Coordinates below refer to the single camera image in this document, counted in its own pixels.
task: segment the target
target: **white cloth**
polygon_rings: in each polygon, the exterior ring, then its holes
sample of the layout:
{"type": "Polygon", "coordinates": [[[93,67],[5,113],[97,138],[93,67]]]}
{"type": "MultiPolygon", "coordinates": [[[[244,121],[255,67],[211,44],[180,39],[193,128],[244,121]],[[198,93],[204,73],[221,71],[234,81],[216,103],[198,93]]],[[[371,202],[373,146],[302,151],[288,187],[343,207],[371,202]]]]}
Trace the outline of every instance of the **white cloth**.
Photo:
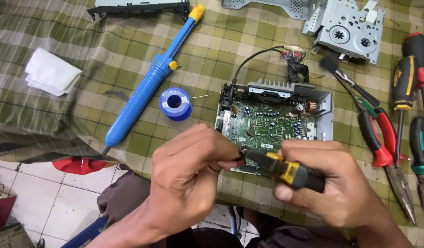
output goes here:
{"type": "Polygon", "coordinates": [[[25,67],[28,86],[61,96],[70,93],[82,71],[42,48],[36,49],[25,67]]]}

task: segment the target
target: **blue desoldering pump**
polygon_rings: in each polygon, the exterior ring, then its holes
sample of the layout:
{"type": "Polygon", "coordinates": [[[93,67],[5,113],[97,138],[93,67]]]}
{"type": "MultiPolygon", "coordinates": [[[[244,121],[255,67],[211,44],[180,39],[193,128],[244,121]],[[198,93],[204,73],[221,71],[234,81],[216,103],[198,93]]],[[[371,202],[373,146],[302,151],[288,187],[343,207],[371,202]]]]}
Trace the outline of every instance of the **blue desoldering pump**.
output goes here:
{"type": "Polygon", "coordinates": [[[203,14],[204,7],[201,4],[196,4],[189,14],[186,23],[177,34],[174,41],[172,41],[166,53],[163,55],[155,55],[145,77],[140,82],[119,116],[117,116],[117,119],[108,130],[108,133],[106,133],[105,147],[101,152],[102,155],[106,155],[111,147],[119,144],[127,136],[161,82],[163,82],[172,70],[177,68],[177,62],[175,62],[172,57],[178,51],[193,26],[198,23],[203,14]]]}

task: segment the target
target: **green plaid tablecloth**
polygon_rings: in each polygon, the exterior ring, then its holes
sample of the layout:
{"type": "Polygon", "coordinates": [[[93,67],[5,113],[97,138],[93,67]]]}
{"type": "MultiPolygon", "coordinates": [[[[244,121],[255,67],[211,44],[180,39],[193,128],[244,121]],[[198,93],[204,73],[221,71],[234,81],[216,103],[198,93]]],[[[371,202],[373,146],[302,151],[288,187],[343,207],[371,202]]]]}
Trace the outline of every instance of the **green plaid tablecloth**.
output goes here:
{"type": "MultiPolygon", "coordinates": [[[[182,67],[163,82],[128,137],[108,154],[147,178],[156,148],[193,124],[206,122],[214,126],[220,88],[229,83],[244,59],[262,48],[284,43],[307,51],[312,48],[314,38],[302,34],[304,22],[291,19],[279,7],[251,3],[240,10],[230,10],[221,8],[219,0],[191,1],[191,5],[196,3],[203,4],[206,12],[174,58],[182,67]],[[194,97],[210,96],[193,99],[190,118],[174,122],[158,106],[158,97],[167,87],[182,87],[194,97]]],[[[357,3],[360,9],[364,5],[357,3]]],[[[144,77],[154,55],[164,53],[183,25],[178,14],[171,11],[140,19],[97,17],[92,21],[86,10],[93,6],[93,0],[0,1],[0,159],[36,162],[70,155],[101,158],[98,151],[110,125],[144,77]],[[83,70],[70,94],[55,97],[27,86],[23,71],[38,47],[83,70]]],[[[340,66],[378,97],[396,123],[397,115],[388,106],[392,72],[402,56],[404,38],[411,32],[424,33],[424,0],[381,0],[378,8],[386,13],[377,65],[340,66]]],[[[324,75],[317,65],[322,54],[307,53],[304,61],[315,76],[324,75]]],[[[238,82],[247,84],[259,78],[284,81],[285,77],[285,62],[278,54],[267,53],[248,62],[240,71],[238,82]]],[[[311,83],[333,93],[335,140],[357,159],[404,234],[416,246],[424,247],[424,211],[409,164],[403,163],[402,168],[413,190],[418,228],[411,227],[404,216],[383,169],[371,166],[373,155],[359,131],[351,97],[330,75],[311,79],[311,83]]],[[[404,154],[411,155],[409,123],[421,114],[422,107],[416,101],[404,122],[404,154]]],[[[322,224],[313,214],[275,200],[272,186],[269,178],[223,172],[218,200],[251,207],[295,224],[322,224]]]]}

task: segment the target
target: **forearm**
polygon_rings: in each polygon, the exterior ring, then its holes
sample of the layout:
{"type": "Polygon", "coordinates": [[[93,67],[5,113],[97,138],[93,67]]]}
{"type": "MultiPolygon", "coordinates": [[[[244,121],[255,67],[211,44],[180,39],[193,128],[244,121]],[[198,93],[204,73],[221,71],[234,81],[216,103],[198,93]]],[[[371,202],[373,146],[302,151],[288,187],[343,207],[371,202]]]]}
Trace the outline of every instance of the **forearm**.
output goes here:
{"type": "Polygon", "coordinates": [[[87,248],[136,248],[155,243],[163,238],[160,230],[146,220],[147,201],[99,234],[87,248]]]}
{"type": "Polygon", "coordinates": [[[356,228],[357,244],[361,248],[408,248],[413,247],[402,233],[382,202],[373,212],[373,222],[356,228]]]}

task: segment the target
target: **circuit board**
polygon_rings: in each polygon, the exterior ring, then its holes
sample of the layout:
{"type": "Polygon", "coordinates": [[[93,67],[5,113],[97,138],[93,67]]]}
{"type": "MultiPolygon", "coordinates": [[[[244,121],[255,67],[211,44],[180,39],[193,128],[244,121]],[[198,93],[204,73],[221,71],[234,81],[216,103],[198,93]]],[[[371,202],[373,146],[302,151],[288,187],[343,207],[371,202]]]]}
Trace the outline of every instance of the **circuit board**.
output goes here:
{"type": "MultiPolygon", "coordinates": [[[[239,101],[234,106],[237,111],[235,108],[229,111],[227,132],[223,134],[239,147],[249,146],[259,152],[277,152],[285,139],[314,139],[314,116],[306,112],[298,117],[289,116],[293,106],[249,101],[239,101]]],[[[251,160],[247,160],[246,166],[233,170],[269,175],[259,170],[256,163],[251,160]]]]}

